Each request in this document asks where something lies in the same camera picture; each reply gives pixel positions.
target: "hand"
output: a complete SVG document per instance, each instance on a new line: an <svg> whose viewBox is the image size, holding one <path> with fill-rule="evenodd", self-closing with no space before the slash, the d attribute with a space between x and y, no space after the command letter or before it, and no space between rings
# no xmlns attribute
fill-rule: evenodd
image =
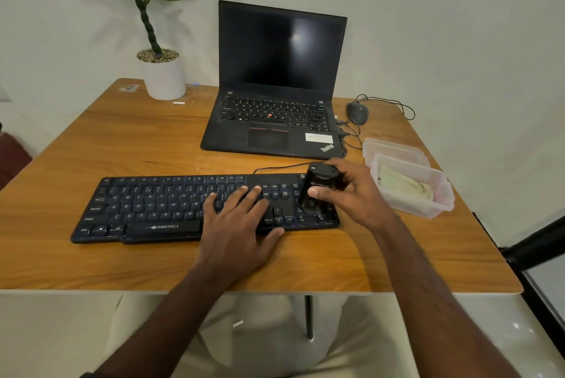
<svg viewBox="0 0 565 378"><path fill-rule="evenodd" d="M379 230L388 219L394 217L394 212L373 181L369 167L339 158L332 158L326 164L337 167L348 187L341 192L313 186L308 189L308 195L334 203L371 232Z"/></svg>
<svg viewBox="0 0 565 378"><path fill-rule="evenodd" d="M247 191L247 186L243 186L231 194L219 214L214 210L216 194L210 194L204 203L204 228L196 266L226 289L263 265L284 234L283 228L275 228L260 245L257 243L255 231L269 201L255 203L261 192L261 187L256 186L238 205Z"/></svg>

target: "laptop keyboard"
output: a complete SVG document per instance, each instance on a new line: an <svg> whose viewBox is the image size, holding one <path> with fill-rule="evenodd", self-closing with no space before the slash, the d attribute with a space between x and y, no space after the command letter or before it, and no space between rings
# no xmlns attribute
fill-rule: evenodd
<svg viewBox="0 0 565 378"><path fill-rule="evenodd" d="M95 189L71 241L144 243L198 240L202 235L202 205L216 192L216 212L241 186L261 186L258 199L270 201L257 233L280 226L287 231L329 229L340 221L333 205L313 215L298 206L301 174L177 175L106 177Z"/></svg>
<svg viewBox="0 0 565 378"><path fill-rule="evenodd" d="M329 132L328 117L322 103L294 103L228 94L224 99L220 120L278 124Z"/></svg>

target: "sticker on table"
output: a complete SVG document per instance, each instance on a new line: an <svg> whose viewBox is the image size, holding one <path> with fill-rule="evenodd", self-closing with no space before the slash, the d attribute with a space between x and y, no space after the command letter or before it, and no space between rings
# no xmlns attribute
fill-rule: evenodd
<svg viewBox="0 0 565 378"><path fill-rule="evenodd" d="M314 134L313 132L307 132L306 141L333 144L333 137L331 135L326 135L326 134Z"/></svg>
<svg viewBox="0 0 565 378"><path fill-rule="evenodd" d="M120 91L120 92L135 92L135 91L137 91L138 88L139 88L139 85L134 84L134 85L126 86L124 88L120 88L120 89L118 89L118 91Z"/></svg>

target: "wooden table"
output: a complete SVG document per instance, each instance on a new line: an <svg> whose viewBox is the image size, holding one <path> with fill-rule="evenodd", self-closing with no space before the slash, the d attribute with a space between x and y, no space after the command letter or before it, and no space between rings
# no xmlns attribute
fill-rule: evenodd
<svg viewBox="0 0 565 378"><path fill-rule="evenodd" d="M118 92L132 83L141 84L137 92ZM116 81L0 192L0 289L171 289L193 263L198 243L74 245L69 237L104 176L245 174L259 167L307 162L201 150L216 93L216 87L189 86L179 99L186 105L173 105L150 98L142 81ZM348 101L333 100L341 118ZM418 147L439 169L395 105L368 106L362 138ZM363 161L361 152L351 148L348 159ZM514 273L455 195L455 209L433 219L398 214L452 291L521 292ZM345 213L340 217L339 229L286 235L268 264L233 289L392 291L371 234Z"/></svg>

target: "computer mouse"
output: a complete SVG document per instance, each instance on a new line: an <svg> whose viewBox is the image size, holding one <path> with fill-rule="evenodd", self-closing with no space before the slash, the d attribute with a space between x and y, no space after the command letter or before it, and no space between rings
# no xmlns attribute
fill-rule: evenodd
<svg viewBox="0 0 565 378"><path fill-rule="evenodd" d="M369 119L369 109L366 105L357 101L348 103L345 106L345 111L348 114L348 119L354 124L364 125L367 119Z"/></svg>

